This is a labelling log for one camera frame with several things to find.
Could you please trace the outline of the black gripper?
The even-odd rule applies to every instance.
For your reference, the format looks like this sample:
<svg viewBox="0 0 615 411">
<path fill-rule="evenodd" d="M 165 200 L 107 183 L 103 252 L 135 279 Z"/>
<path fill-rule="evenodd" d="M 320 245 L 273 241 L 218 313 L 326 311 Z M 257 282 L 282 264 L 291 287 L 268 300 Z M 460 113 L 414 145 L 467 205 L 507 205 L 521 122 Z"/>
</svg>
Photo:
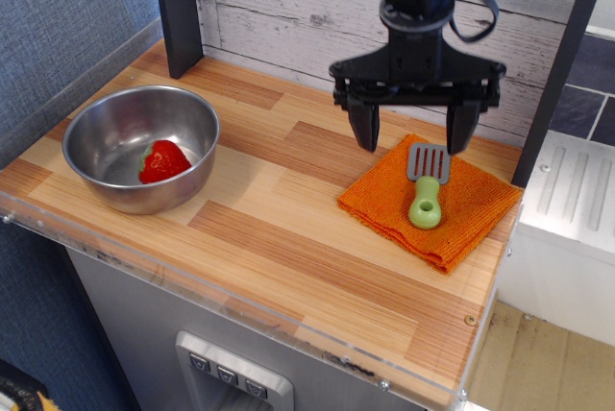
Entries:
<svg viewBox="0 0 615 411">
<path fill-rule="evenodd" d="M 422 34 L 391 31 L 380 49 L 339 60 L 330 67 L 333 98 L 347 110 L 358 145 L 376 151 L 381 106 L 447 109 L 447 151 L 465 151 L 480 111 L 499 100 L 503 63 L 460 52 L 440 30 Z"/>
</svg>

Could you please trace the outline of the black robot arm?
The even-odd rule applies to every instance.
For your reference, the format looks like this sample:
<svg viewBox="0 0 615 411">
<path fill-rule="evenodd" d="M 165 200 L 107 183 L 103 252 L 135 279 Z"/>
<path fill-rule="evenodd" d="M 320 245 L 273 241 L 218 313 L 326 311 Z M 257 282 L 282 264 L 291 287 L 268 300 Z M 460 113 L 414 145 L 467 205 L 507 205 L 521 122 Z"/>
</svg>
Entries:
<svg viewBox="0 0 615 411">
<path fill-rule="evenodd" d="M 378 145 L 381 106 L 444 106 L 447 151 L 466 150 L 480 115 L 500 103 L 500 62 L 457 51 L 443 37 L 454 29 L 456 0 L 381 0 L 388 41 L 369 54 L 335 62 L 333 98 L 347 111 L 358 145 Z M 495 0 L 480 0 L 499 16 Z"/>
</svg>

